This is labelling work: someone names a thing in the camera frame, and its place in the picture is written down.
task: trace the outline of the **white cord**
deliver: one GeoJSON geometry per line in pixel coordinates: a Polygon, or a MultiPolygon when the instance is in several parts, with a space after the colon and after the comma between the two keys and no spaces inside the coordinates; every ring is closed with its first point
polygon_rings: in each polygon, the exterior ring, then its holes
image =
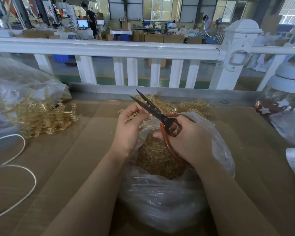
{"type": "Polygon", "coordinates": [[[36,187],[36,184],[37,184],[37,180],[36,180],[36,177],[34,175],[34,173],[30,170],[30,169],[27,169],[26,167],[22,167],[22,166],[17,166],[17,165],[6,165],[7,163],[11,162],[12,160],[14,160],[15,158],[17,158],[23,151],[24,151],[24,148],[25,148],[25,139],[24,137],[22,137],[21,135],[19,134],[11,134],[11,135],[6,135],[6,136],[3,136],[1,137],[0,139],[3,139],[3,138],[7,138],[7,137],[11,137],[11,136],[19,136],[23,139],[23,148],[22,150],[17,154],[15,155],[13,158],[11,158],[10,160],[6,161],[5,163],[3,163],[2,165],[0,165],[0,167],[18,167],[18,168],[22,168],[24,170],[27,170],[29,173],[32,174],[33,178],[34,178],[34,187],[30,190],[30,192],[24,197],[22,198],[19,202],[17,202],[15,205],[13,205],[12,207],[10,207],[9,209],[5,210],[4,212],[0,213],[0,216],[8,213],[10,210],[12,210],[14,207],[18,206],[21,202],[23,202],[30,194],[32,194],[32,192],[34,191],[35,187],[36,187]]]}

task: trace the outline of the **person in black shirt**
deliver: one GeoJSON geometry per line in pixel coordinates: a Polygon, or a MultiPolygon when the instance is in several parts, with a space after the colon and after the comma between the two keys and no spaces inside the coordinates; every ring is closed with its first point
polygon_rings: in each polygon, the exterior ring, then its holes
{"type": "Polygon", "coordinates": [[[87,20],[89,21],[89,24],[90,24],[90,28],[92,29],[93,31],[93,36],[95,38],[95,35],[97,34],[96,31],[96,22],[95,22],[95,18],[96,18],[96,14],[92,11],[90,11],[88,8],[87,8],[87,4],[83,3],[82,4],[82,8],[84,9],[84,11],[87,13],[87,20]]]}

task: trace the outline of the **cardboard table surface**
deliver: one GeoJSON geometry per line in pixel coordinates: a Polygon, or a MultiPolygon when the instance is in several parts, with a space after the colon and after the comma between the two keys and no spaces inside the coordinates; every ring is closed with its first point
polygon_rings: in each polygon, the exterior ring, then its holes
{"type": "MultiPolygon", "coordinates": [[[[118,111],[129,102],[77,103],[79,121],[54,135],[27,141],[25,151],[12,163],[31,169],[37,177],[33,194],[0,217],[0,236],[40,235],[95,169],[114,137],[118,111]]],[[[231,150],[235,180],[280,235],[295,235],[295,175],[285,149],[291,147],[253,108],[210,107],[210,120],[231,150]]],[[[0,164],[20,146],[0,154],[0,164]]],[[[26,171],[0,169],[0,212],[33,186],[26,171]]],[[[116,202],[110,235],[167,235],[138,222],[116,202]]],[[[209,212],[197,226],[174,235],[216,235],[209,212]]]]}

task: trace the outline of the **bag filled with small parts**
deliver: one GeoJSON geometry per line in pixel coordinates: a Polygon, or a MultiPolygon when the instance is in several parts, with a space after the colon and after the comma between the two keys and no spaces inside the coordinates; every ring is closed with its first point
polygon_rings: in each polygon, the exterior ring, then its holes
{"type": "MultiPolygon", "coordinates": [[[[229,173],[235,175],[235,164],[224,140],[213,124],[195,112],[181,113],[205,127],[212,136],[212,151],[229,173]]],[[[152,137],[160,121],[144,123],[135,154],[126,166],[118,197],[143,223],[166,233],[195,225],[207,209],[201,181],[190,166],[182,166],[169,154],[165,144],[152,137]]]]}

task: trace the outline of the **gray floor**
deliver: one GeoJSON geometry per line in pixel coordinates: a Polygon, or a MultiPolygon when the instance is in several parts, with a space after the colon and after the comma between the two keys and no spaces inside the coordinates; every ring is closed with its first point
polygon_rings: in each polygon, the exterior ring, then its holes
{"type": "MultiPolygon", "coordinates": [[[[24,64],[39,69],[38,64],[35,60],[34,55],[31,54],[13,54],[12,57],[24,64]]],[[[53,71],[56,75],[77,75],[79,76],[79,71],[77,67],[68,67],[64,63],[59,63],[54,61],[52,57],[49,58],[53,71]]],[[[113,58],[101,58],[93,57],[93,64],[96,76],[101,77],[114,77],[114,63],[113,58]]],[[[170,70],[172,62],[167,61],[166,66],[161,68],[160,77],[161,79],[169,79],[170,70]]],[[[181,79],[186,79],[188,75],[190,60],[185,60],[182,67],[181,79]]],[[[213,64],[201,63],[197,75],[197,80],[200,81],[210,81],[213,71],[213,64]]],[[[127,64],[126,58],[123,59],[123,69],[124,77],[127,76],[127,64]]],[[[138,77],[139,78],[149,78],[151,76],[151,67],[148,65],[148,60],[144,58],[138,58],[138,77]]],[[[251,69],[243,68],[241,77],[263,77],[264,73],[257,72],[251,69]]]]}

